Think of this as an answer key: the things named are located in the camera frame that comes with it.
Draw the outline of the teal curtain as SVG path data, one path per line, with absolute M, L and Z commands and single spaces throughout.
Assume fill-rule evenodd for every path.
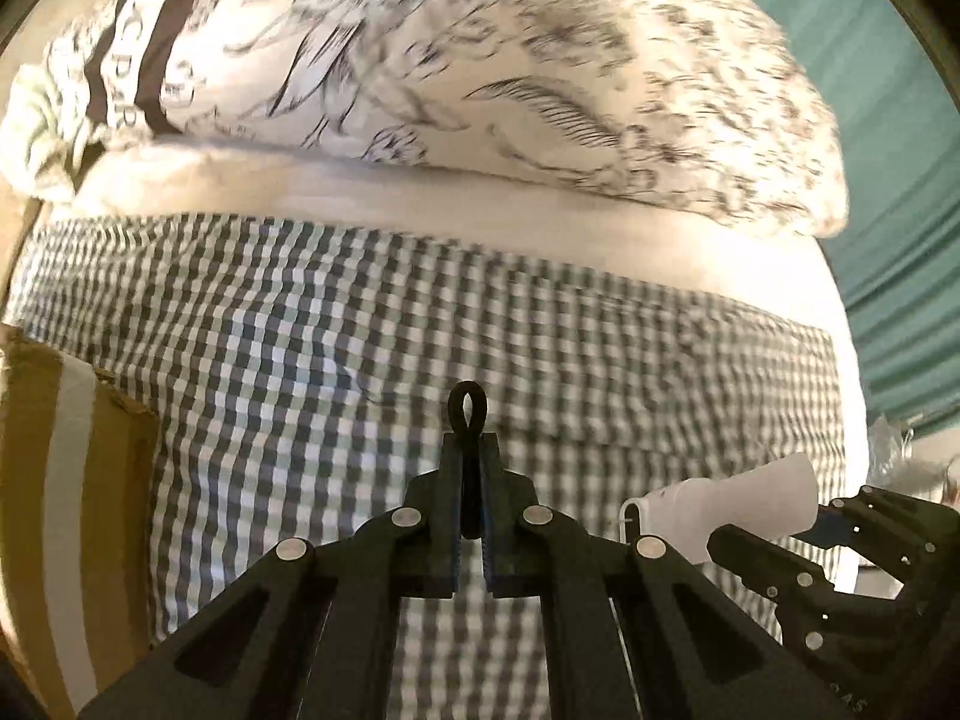
M 867 413 L 958 421 L 958 110 L 889 0 L 757 0 L 832 106 L 850 217 L 823 241 Z

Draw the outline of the brown cardboard box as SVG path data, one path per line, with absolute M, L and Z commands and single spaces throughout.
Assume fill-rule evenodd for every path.
M 149 647 L 160 422 L 107 372 L 2 330 L 2 647 L 73 718 Z

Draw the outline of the green checkered cloth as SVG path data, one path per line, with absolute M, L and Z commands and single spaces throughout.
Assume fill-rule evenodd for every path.
M 32 234 L 5 317 L 155 411 L 156 650 L 88 717 L 835 718 L 779 603 L 851 479 L 828 333 L 481 245 Z

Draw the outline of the pale green towel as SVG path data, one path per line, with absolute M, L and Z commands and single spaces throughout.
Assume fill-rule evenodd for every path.
M 2 119 L 2 176 L 13 190 L 54 205 L 73 202 L 96 133 L 88 103 L 83 73 L 21 65 Z

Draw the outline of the floral white pillow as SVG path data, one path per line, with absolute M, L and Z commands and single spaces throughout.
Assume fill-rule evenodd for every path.
M 848 218 L 835 116 L 750 0 L 112 0 L 39 65 L 83 73 L 88 148 L 228 138 L 807 236 Z

